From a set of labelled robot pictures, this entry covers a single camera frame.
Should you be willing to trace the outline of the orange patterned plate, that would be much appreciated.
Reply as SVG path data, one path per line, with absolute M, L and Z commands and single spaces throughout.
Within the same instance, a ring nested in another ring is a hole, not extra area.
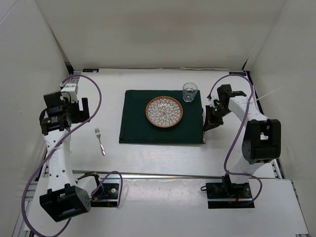
M 152 99 L 145 111 L 148 121 L 156 127 L 169 128 L 175 126 L 183 116 L 181 104 L 169 96 Z

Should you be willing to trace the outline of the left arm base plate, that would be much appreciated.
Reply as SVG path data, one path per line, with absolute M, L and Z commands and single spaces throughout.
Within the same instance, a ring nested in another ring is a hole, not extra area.
M 118 207 L 121 196 L 121 179 L 105 180 L 90 200 L 91 207 Z

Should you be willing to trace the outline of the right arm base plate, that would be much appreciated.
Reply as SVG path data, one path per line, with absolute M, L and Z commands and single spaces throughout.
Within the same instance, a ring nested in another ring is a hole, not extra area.
M 208 209 L 254 208 L 250 185 L 206 183 L 200 188 L 206 192 Z

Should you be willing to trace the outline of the clear drinking glass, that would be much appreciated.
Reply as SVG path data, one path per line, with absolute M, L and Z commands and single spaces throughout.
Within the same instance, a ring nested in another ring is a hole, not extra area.
M 185 102 L 192 102 L 196 96 L 198 87 L 196 84 L 192 82 L 188 82 L 183 85 L 182 91 L 183 91 L 183 96 L 182 96 L 183 100 Z

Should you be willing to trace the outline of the silver knife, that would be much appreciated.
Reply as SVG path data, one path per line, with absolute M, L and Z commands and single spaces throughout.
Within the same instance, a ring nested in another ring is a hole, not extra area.
M 205 140 L 205 131 L 204 131 L 204 123 L 205 123 L 205 111 L 204 111 L 204 108 L 202 108 L 202 128 L 203 128 L 203 143 L 205 144 L 206 143 L 206 140 Z

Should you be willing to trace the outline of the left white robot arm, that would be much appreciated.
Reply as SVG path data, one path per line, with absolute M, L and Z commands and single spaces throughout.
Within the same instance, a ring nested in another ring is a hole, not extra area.
M 83 110 L 79 109 L 77 92 L 69 89 L 44 95 L 46 109 L 40 115 L 41 131 L 46 143 L 48 160 L 47 193 L 39 202 L 55 221 L 87 213 L 91 209 L 91 196 L 102 195 L 104 186 L 95 172 L 75 178 L 70 164 L 71 126 L 89 119 L 88 99 L 82 98 Z

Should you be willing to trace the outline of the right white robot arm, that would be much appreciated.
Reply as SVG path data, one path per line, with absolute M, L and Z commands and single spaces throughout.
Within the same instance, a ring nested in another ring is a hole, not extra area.
M 215 129 L 224 124 L 223 118 L 235 114 L 245 130 L 241 158 L 236 165 L 225 168 L 222 183 L 210 184 L 212 198 L 251 198 L 249 178 L 264 164 L 280 156 L 281 123 L 269 119 L 252 105 L 242 91 L 232 91 L 229 84 L 217 88 L 218 98 L 207 105 L 203 130 Z

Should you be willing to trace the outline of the dark green cloth napkin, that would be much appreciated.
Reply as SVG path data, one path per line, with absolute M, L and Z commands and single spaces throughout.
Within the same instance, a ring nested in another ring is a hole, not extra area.
M 127 90 L 119 134 L 120 143 L 128 144 L 202 144 L 203 118 L 200 91 L 192 102 L 182 98 L 181 90 Z M 159 96 L 169 96 L 180 102 L 184 114 L 169 128 L 160 128 L 147 119 L 147 104 Z

